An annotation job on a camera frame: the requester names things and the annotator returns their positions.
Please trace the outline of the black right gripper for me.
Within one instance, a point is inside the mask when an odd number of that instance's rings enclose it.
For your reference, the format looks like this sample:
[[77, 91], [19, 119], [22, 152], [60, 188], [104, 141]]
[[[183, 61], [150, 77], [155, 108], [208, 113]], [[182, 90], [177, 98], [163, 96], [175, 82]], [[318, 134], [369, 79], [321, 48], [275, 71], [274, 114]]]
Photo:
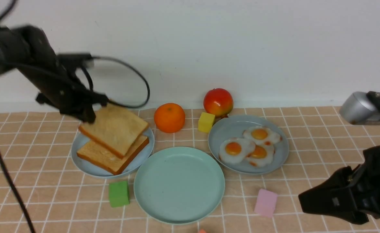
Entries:
[[363, 151], [356, 168], [337, 169], [325, 182], [298, 195], [302, 211], [362, 225], [380, 219], [380, 146]]

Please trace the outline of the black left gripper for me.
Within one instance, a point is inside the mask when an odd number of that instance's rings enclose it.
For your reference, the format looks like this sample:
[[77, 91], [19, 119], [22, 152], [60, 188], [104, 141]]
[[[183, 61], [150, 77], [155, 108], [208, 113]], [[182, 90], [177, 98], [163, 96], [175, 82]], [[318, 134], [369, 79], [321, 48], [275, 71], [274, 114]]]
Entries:
[[86, 123], [95, 122], [93, 105], [106, 106], [109, 102], [106, 95], [88, 90], [82, 84], [51, 72], [44, 71], [36, 75], [35, 86], [39, 89], [36, 102]]

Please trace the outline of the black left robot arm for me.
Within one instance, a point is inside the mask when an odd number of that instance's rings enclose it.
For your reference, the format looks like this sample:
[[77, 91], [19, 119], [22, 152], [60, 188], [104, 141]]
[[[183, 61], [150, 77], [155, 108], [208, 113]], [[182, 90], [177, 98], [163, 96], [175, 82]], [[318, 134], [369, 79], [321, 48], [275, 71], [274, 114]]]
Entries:
[[0, 75], [19, 70], [39, 90], [37, 103], [93, 123], [93, 105], [106, 106], [109, 99], [87, 88], [77, 77], [76, 70], [85, 71], [89, 60], [92, 55], [86, 52], [56, 54], [40, 28], [0, 28]]

